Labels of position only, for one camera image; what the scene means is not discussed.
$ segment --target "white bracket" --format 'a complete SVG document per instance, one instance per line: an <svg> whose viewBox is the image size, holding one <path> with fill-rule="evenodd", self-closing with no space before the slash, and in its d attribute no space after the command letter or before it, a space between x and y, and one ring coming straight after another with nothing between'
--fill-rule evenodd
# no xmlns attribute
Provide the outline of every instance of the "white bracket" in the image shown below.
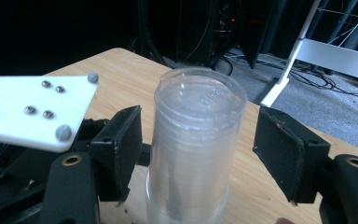
<svg viewBox="0 0 358 224"><path fill-rule="evenodd" d="M0 77L0 143L64 152L75 140L98 76Z"/></svg>

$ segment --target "clear plastic cylinder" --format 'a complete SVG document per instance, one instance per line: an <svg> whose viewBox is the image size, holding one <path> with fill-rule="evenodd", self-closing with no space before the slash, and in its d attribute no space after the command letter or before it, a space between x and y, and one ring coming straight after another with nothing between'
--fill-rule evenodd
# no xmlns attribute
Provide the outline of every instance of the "clear plastic cylinder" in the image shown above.
<svg viewBox="0 0 358 224"><path fill-rule="evenodd" d="M246 102L238 82L209 68L161 77L146 178L149 223L219 223Z"/></svg>

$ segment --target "bolt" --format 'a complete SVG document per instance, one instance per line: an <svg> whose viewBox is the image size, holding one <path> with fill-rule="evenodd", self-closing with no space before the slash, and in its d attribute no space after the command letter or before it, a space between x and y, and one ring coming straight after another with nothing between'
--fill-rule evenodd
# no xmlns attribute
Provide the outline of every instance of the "bolt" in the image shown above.
<svg viewBox="0 0 358 224"><path fill-rule="evenodd" d="M87 76L87 80L90 82L90 83L97 83L98 82L98 74L96 73L90 73L88 76Z"/></svg>
<svg viewBox="0 0 358 224"><path fill-rule="evenodd" d="M25 107L24 112L25 114L33 114L34 112L36 112L36 107L34 107L33 105L28 105L27 107Z"/></svg>
<svg viewBox="0 0 358 224"><path fill-rule="evenodd" d="M47 80L44 80L44 81L42 81L42 86L47 88L47 87L51 86L51 83Z"/></svg>
<svg viewBox="0 0 358 224"><path fill-rule="evenodd" d="M67 141L71 138L71 136L72 136L71 127L69 127L66 124L63 124L56 129L56 138L59 141L62 142Z"/></svg>
<svg viewBox="0 0 358 224"><path fill-rule="evenodd" d="M65 88L62 87L62 86L58 86L58 87L56 88L56 91L57 91L57 92L64 92L64 91L65 91Z"/></svg>
<svg viewBox="0 0 358 224"><path fill-rule="evenodd" d="M50 110L46 110L45 112L43 112L43 117L47 119L51 119L54 117L54 113Z"/></svg>

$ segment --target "wooden tabletop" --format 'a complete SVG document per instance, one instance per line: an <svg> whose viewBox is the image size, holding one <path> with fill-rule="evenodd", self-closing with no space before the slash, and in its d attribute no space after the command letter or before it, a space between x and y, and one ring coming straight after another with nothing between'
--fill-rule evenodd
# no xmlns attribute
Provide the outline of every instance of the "wooden tabletop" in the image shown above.
<svg viewBox="0 0 358 224"><path fill-rule="evenodd" d="M100 86L91 102L86 119L111 119L118 110L140 105L145 143L151 143L154 118L154 91L159 77L170 68L154 63L124 49L111 49L79 63L66 66L50 75L86 75L96 72ZM321 223L318 196L314 204L292 206L252 151L259 106L248 103L235 159L232 166L231 195L222 223L275 223L286 217L295 223ZM330 157L347 153L358 156L358 147L315 131L331 144ZM145 211L145 174L136 167L130 183L128 200L100 203L103 223L147 223Z"/></svg>

